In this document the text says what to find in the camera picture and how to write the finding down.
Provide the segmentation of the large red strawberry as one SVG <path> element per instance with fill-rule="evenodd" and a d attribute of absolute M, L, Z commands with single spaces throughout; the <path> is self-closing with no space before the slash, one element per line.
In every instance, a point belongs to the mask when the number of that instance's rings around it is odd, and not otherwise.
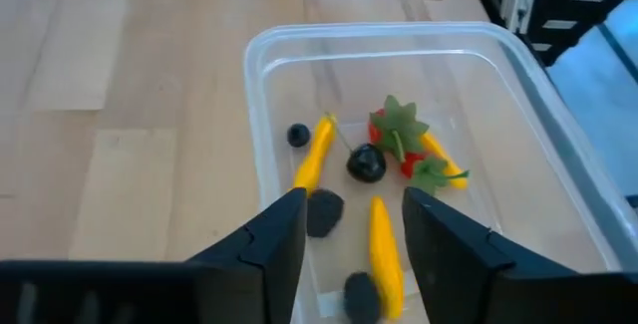
<path fill-rule="evenodd" d="M 419 121 L 416 114 L 415 103 L 401 105 L 395 96 L 388 95 L 382 113 L 371 113 L 369 116 L 369 123 L 379 134 L 374 143 L 399 162 L 406 159 L 407 153 L 422 154 L 425 149 L 421 138 L 430 126 Z"/>

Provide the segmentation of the yellow pepper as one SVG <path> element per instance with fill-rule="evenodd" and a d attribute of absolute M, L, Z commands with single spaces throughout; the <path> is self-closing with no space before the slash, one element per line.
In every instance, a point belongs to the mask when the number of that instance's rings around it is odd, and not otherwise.
<path fill-rule="evenodd" d="M 466 189 L 469 183 L 469 172 L 461 169 L 455 163 L 436 137 L 431 132 L 425 132 L 421 137 L 421 142 L 427 152 L 446 163 L 442 173 L 448 178 L 450 185 L 457 189 Z"/>
<path fill-rule="evenodd" d="M 293 178 L 293 188 L 304 188 L 310 195 L 318 186 L 325 158 L 336 138 L 337 119 L 326 113 L 317 123 L 310 149 L 298 166 Z"/>
<path fill-rule="evenodd" d="M 370 206 L 369 257 L 385 318 L 402 317 L 404 272 L 401 267 L 392 221 L 383 200 L 373 196 Z"/>

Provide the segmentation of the small blackberry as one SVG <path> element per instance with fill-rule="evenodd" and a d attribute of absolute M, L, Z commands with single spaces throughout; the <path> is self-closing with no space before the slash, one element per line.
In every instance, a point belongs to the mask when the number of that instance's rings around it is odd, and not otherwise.
<path fill-rule="evenodd" d="M 345 281 L 343 305 L 351 324 L 378 324 L 381 298 L 367 272 L 354 272 Z"/>

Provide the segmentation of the small red strawberry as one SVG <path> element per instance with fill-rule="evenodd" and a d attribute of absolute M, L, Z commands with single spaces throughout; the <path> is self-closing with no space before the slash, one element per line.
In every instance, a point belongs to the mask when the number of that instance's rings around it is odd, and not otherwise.
<path fill-rule="evenodd" d="M 401 172 L 408 178 L 409 186 L 435 195 L 438 189 L 451 185 L 457 179 L 466 180 L 470 175 L 468 170 L 458 169 L 445 174 L 449 167 L 448 161 L 436 155 L 407 153 L 405 161 L 401 163 Z"/>

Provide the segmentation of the dark cherry with stem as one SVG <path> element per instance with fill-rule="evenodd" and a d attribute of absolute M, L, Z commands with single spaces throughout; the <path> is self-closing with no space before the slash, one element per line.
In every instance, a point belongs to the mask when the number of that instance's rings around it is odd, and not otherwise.
<path fill-rule="evenodd" d="M 335 132 L 348 151 L 346 169 L 348 174 L 355 180 L 364 183 L 375 183 L 380 181 L 386 173 L 387 163 L 382 151 L 371 143 L 363 143 L 353 148 L 343 135 L 337 118 L 329 113 L 325 113 L 329 122 L 333 125 Z"/>

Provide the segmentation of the small blueberry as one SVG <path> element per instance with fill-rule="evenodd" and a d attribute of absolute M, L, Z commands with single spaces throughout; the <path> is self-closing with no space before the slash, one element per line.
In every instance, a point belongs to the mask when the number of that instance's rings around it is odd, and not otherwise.
<path fill-rule="evenodd" d="M 311 132 L 304 124 L 296 123 L 288 128 L 286 138 L 293 148 L 302 148 L 310 141 Z"/>

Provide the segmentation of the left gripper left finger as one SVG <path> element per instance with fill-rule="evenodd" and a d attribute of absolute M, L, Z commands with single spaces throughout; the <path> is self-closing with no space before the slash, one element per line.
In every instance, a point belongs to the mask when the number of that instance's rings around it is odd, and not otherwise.
<path fill-rule="evenodd" d="M 189 261 L 198 324 L 289 324 L 306 241 L 307 192 L 293 188 Z"/>

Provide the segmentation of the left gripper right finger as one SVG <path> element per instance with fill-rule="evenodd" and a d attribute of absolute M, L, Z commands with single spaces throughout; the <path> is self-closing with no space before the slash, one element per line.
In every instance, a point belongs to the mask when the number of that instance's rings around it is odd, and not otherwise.
<path fill-rule="evenodd" d="M 403 194 L 409 260 L 431 324 L 549 324 L 549 283 L 577 272 L 415 187 Z"/>

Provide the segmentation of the clear plastic container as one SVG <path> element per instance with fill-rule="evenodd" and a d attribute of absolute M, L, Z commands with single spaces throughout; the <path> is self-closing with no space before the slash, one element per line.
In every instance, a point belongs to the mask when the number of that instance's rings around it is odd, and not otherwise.
<path fill-rule="evenodd" d="M 341 138 L 330 147 L 322 187 L 345 202 L 336 227 L 310 239 L 292 324 L 343 324 L 342 288 L 369 268 L 373 197 L 404 234 L 407 180 L 395 161 L 371 184 L 346 162 L 365 143 L 368 121 L 388 96 L 416 117 L 470 174 L 446 187 L 444 203 L 526 248 L 581 273 L 638 271 L 638 215 L 524 44 L 481 22 L 315 24 L 275 27 L 254 37 L 244 79 L 259 181 L 267 206 L 287 191 L 305 157 L 288 128 L 333 114 Z"/>

